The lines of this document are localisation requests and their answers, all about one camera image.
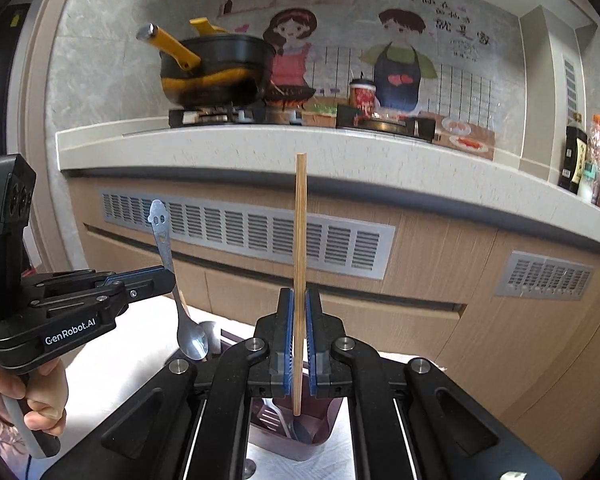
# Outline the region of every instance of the wooden chopstick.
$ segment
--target wooden chopstick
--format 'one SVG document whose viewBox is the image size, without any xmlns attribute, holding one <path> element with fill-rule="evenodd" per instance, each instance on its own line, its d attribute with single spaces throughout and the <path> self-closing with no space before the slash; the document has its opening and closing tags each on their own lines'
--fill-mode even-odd
<svg viewBox="0 0 600 480">
<path fill-rule="evenodd" d="M 306 290 L 306 153 L 296 154 L 296 211 L 294 214 L 294 415 L 300 415 L 302 401 L 302 354 L 306 332 L 304 292 Z"/>
</svg>

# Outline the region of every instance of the pot handle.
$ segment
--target pot handle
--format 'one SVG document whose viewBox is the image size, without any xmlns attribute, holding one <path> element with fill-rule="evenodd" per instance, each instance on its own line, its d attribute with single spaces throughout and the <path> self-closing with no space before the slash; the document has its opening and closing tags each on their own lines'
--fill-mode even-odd
<svg viewBox="0 0 600 480">
<path fill-rule="evenodd" d="M 208 36 L 209 34 L 215 34 L 216 32 L 227 32 L 224 28 L 218 27 L 217 25 L 211 25 L 206 18 L 193 18 L 192 20 L 189 20 L 189 23 L 196 28 L 200 36 Z"/>
<path fill-rule="evenodd" d="M 183 70 L 195 70 L 200 65 L 200 56 L 194 54 L 171 34 L 166 33 L 153 23 L 147 23 L 140 27 L 136 39 L 154 46 L 165 54 L 169 54 Z"/>
</svg>

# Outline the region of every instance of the black cable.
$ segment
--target black cable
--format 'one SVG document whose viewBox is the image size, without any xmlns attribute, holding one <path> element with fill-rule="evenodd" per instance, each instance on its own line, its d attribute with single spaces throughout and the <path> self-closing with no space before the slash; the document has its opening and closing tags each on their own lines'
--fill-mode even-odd
<svg viewBox="0 0 600 480">
<path fill-rule="evenodd" d="M 27 468 L 24 470 L 24 480 L 29 480 L 29 469 L 31 469 L 31 455 L 27 458 Z"/>
</svg>

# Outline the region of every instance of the wall vent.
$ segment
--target wall vent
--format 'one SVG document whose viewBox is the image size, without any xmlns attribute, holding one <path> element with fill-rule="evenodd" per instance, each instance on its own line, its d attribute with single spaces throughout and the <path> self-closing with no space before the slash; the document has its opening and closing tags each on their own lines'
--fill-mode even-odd
<svg viewBox="0 0 600 480">
<path fill-rule="evenodd" d="M 573 114 L 578 111 L 578 87 L 576 86 L 576 71 L 572 62 L 564 60 L 564 75 L 567 85 L 567 118 L 573 119 Z"/>
<path fill-rule="evenodd" d="M 294 212 L 240 203 L 144 192 L 101 190 L 106 222 L 151 232 L 146 221 L 159 198 L 171 216 L 174 240 L 244 256 L 293 264 Z M 395 227 L 309 213 L 306 254 L 311 269 L 381 280 Z"/>
<path fill-rule="evenodd" d="M 494 294 L 539 300 L 579 300 L 593 270 L 591 266 L 541 254 L 513 251 Z"/>
</svg>

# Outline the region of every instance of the brown hair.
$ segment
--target brown hair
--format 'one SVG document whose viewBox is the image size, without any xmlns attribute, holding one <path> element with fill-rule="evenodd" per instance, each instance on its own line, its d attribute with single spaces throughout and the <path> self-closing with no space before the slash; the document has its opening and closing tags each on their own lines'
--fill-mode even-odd
<svg viewBox="0 0 600 480">
<path fill-rule="evenodd" d="M 402 9 L 386 9 L 378 14 L 378 18 L 384 24 L 389 20 L 394 20 L 395 23 L 409 30 L 414 30 L 422 34 L 422 31 L 427 27 L 423 19 L 415 12 Z"/>
<path fill-rule="evenodd" d="M 315 17 L 315 14 L 308 9 L 294 8 L 281 10 L 271 19 L 269 27 L 267 27 L 267 30 L 265 30 L 262 35 L 262 39 L 272 44 L 276 49 L 276 53 L 280 55 L 284 53 L 283 47 L 285 46 L 286 38 L 283 38 L 277 32 L 274 32 L 273 29 L 280 25 L 280 23 L 285 23 L 289 20 L 293 20 L 300 25 L 309 27 L 308 31 L 298 36 L 298 40 L 308 38 L 318 27 L 318 20 Z"/>
</svg>

